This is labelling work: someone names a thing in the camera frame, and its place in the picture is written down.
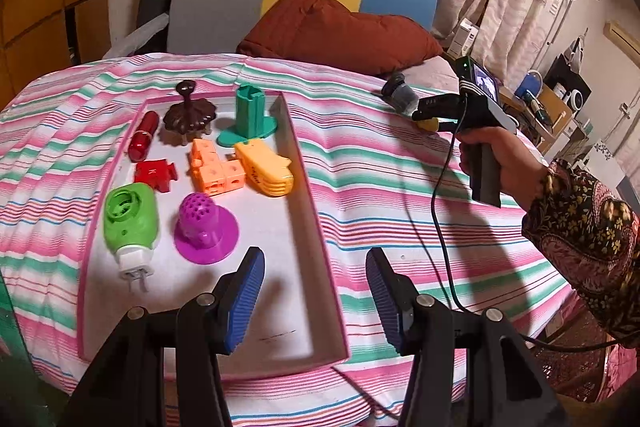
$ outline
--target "black cord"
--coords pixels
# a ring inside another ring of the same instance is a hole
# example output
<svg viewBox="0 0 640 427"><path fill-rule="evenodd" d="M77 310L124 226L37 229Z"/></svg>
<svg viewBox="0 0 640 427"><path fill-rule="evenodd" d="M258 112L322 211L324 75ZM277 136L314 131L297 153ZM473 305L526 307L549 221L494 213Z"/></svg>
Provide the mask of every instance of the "black cord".
<svg viewBox="0 0 640 427"><path fill-rule="evenodd" d="M463 311L466 313L473 313L473 311L463 306L462 303L460 302L460 299L458 299L458 294L456 293L456 288L453 284L453 272L451 271L451 265L449 262L449 253L447 252L447 245L444 241L444 236L442 235L442 230L440 229L438 218L436 217L436 195L438 193L438 189L440 188L440 184L442 183L442 179L444 178L444 173L447 170L447 166L449 166L451 155L453 154L453 147L456 142L456 134L458 134L458 132L460 131L460 126L462 126L462 121L465 119L467 97L468 95L465 95L465 97L463 98L462 116L460 117L460 119L458 120L458 123L456 124L456 129L453 132L453 135L451 137L451 144L449 145L449 152L447 153L447 158L444 162L444 165L442 166L442 171L440 171L438 181L436 181L436 184L433 187L433 194L431 195L431 219L433 219L433 225L436 227L436 232L438 233L438 239L440 240L440 246L442 247L442 256L444 257L444 266L447 269L447 280L449 280L449 291L451 292L451 299L453 300L453 302L456 304L456 306L460 311ZM543 341L539 341L538 339L528 337L527 335L520 334L520 336L524 340L538 347L544 347L545 349L548 349L550 351L558 351L560 353L585 353L587 351L596 351L598 349L604 349L605 347L615 346L616 344L619 344L621 342L631 340L632 338L637 337L638 335L640 335L640 331L636 331L635 333L625 335L624 337L616 341L593 344L591 346L567 347L567 346L555 346L554 344L548 344Z"/></svg>

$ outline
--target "red cylinder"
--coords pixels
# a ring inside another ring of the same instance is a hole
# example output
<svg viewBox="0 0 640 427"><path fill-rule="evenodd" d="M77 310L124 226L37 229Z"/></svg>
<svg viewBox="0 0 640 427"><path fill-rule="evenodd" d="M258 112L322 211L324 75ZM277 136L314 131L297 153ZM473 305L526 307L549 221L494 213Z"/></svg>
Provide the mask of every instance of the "red cylinder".
<svg viewBox="0 0 640 427"><path fill-rule="evenodd" d="M159 123L160 117L155 111L148 111L142 117L140 125L131 137L129 149L127 149L132 162L142 162L146 158Z"/></svg>

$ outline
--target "screw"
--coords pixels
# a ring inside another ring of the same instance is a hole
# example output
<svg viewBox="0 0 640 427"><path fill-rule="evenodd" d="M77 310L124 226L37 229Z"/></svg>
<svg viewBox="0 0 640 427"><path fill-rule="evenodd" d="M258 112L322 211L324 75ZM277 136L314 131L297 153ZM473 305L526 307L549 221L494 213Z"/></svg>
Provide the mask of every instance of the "screw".
<svg viewBox="0 0 640 427"><path fill-rule="evenodd" d="M489 308L486 311L486 318L493 322L500 322L502 320L502 312L498 308Z"/></svg>
<svg viewBox="0 0 640 427"><path fill-rule="evenodd" d="M431 308L436 303L436 299L431 297L431 295L427 295L426 293L418 295L415 298L415 301L420 304L420 306L424 306L425 308Z"/></svg>
<svg viewBox="0 0 640 427"><path fill-rule="evenodd" d="M201 293L196 297L196 302L200 306L209 306L216 301L216 298L211 293Z"/></svg>
<svg viewBox="0 0 640 427"><path fill-rule="evenodd" d="M130 309L127 312L127 317L129 317L132 321L138 320L145 314L145 309L140 306L136 306L135 308Z"/></svg>

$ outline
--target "green base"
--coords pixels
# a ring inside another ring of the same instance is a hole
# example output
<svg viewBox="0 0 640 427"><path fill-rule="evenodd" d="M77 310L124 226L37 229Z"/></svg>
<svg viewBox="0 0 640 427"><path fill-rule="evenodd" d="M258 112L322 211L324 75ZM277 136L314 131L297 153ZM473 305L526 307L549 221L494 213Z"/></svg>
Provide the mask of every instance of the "green base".
<svg viewBox="0 0 640 427"><path fill-rule="evenodd" d="M264 133L252 138L267 138L268 136L271 136L278 128L278 121L273 116L265 116L262 126ZM217 142L220 147L233 147L238 142L246 142L252 138L247 138L246 136L241 136L236 133L236 126L232 125L228 129L220 132Z"/></svg>

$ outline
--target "hand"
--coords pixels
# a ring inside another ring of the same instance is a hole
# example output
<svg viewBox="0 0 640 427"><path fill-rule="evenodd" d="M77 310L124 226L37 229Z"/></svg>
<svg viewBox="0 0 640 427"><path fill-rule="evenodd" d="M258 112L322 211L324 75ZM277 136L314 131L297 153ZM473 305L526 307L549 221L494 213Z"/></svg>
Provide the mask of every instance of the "hand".
<svg viewBox="0 0 640 427"><path fill-rule="evenodd" d="M547 167L536 159L527 146L516 135L502 127L483 127L459 133L460 167L469 175L468 146L486 143L491 146L496 161L500 164L500 191L508 194L519 206L529 212L531 203L542 196L542 180Z"/></svg>

